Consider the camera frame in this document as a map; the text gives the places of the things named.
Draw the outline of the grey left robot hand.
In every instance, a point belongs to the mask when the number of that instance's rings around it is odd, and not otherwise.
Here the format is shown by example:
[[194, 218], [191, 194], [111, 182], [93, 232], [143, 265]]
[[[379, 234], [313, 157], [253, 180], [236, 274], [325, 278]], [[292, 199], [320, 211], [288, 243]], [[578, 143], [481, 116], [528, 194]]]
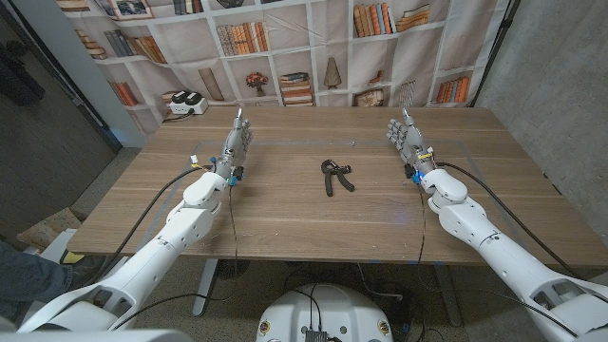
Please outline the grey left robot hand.
[[230, 130], [218, 156], [215, 173], [225, 180], [229, 180], [233, 176], [233, 171], [245, 163], [252, 139], [253, 133], [249, 120], [244, 118], [243, 110], [240, 107], [234, 118], [233, 128]]

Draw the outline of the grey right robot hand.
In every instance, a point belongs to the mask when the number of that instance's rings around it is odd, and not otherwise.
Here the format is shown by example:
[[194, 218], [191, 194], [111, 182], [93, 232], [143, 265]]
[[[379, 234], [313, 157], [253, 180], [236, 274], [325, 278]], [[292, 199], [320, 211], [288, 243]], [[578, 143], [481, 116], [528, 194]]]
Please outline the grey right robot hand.
[[433, 148], [424, 141], [413, 118], [404, 107], [402, 114], [403, 122], [395, 119], [389, 121], [387, 137], [405, 164], [406, 177], [416, 184], [421, 184], [423, 177], [437, 168]]

